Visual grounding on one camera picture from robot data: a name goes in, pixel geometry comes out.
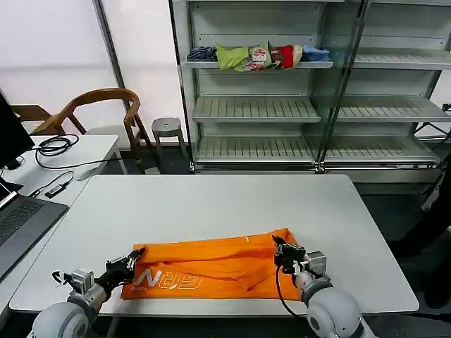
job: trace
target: white wall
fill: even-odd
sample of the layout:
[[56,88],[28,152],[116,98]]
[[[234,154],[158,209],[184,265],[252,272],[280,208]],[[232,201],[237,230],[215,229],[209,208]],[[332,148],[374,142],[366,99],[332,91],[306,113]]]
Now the white wall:
[[[55,114],[83,92],[117,87],[90,0],[4,1],[0,51],[0,88],[10,104],[39,104]],[[110,101],[76,115],[89,129],[121,123],[124,113],[121,102]]]
[[[149,136],[155,118],[175,116],[186,137],[167,0],[104,5],[125,86],[140,97]],[[39,104],[55,114],[83,92],[117,87],[92,0],[4,1],[0,51],[0,89],[10,104]],[[81,107],[76,115],[90,129],[121,124],[125,110],[109,101]],[[75,130],[70,123],[65,129]]]
[[140,97],[149,136],[154,119],[177,117],[187,140],[168,0],[104,0],[104,7],[125,86]]

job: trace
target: orange cloth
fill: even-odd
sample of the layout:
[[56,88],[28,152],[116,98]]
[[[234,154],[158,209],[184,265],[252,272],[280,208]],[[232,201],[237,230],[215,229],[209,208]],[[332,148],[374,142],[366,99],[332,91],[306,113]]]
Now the orange cloth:
[[[296,243],[288,229],[268,234],[172,244],[137,244],[146,248],[135,279],[122,299],[204,298],[278,299],[271,235]],[[284,299],[299,300],[291,276],[280,273]]]

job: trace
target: white desk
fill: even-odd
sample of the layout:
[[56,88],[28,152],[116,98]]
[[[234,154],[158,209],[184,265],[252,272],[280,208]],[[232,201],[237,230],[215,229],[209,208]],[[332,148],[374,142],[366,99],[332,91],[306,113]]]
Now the white desk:
[[[32,137],[36,145],[48,138],[50,137]],[[118,154],[118,149],[116,146],[117,141],[118,137],[115,135],[81,136],[80,141],[67,152],[53,158],[43,158],[42,162],[47,165],[62,166],[108,159],[111,158],[113,154]],[[25,163],[22,166],[12,171],[5,170],[3,174],[3,178],[5,180],[24,185],[24,187],[19,191],[22,195],[28,195],[35,189],[49,183],[55,177],[66,171],[47,170],[39,167],[36,164],[34,151],[29,151],[23,154],[23,157],[25,158]],[[106,163],[102,163],[98,167],[97,172],[100,173],[105,165]],[[67,177],[62,177],[61,181],[64,182],[69,177],[69,175]],[[77,181],[74,179],[67,186],[66,190],[52,198],[51,201],[72,206],[73,202],[77,199],[87,182],[88,180]],[[48,200],[44,194],[40,194],[38,198]],[[2,281],[0,281],[0,322],[8,314],[8,302],[13,296],[14,291],[18,288],[20,282],[22,282],[25,274],[30,269],[36,257],[39,255],[40,251],[47,243],[57,226],[58,225],[54,225],[40,239],[40,241],[31,248],[27,255],[22,258],[22,260],[12,269],[12,271],[7,274]]]
[[[17,311],[67,299],[54,270],[104,272],[135,243],[259,234],[288,227],[307,250],[328,257],[334,285],[364,313],[415,311],[419,304],[363,201],[344,175],[162,175],[93,177],[13,296]],[[279,300],[140,299],[117,288],[104,315],[287,316]],[[305,313],[303,304],[289,302]]]

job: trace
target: red cloth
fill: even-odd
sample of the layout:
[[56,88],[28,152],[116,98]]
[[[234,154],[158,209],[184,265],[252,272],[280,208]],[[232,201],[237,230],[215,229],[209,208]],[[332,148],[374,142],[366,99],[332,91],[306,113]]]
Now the red cloth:
[[278,68],[292,68],[293,67],[293,46],[280,46],[271,49],[271,57],[273,63],[278,65]]

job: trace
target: laptop keyboard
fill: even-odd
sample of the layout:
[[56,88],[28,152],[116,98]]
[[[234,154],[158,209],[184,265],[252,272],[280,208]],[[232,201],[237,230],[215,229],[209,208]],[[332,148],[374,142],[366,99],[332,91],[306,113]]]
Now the laptop keyboard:
[[13,212],[0,218],[0,245],[8,240],[14,232],[24,225],[41,207],[42,203],[33,201],[21,202]]

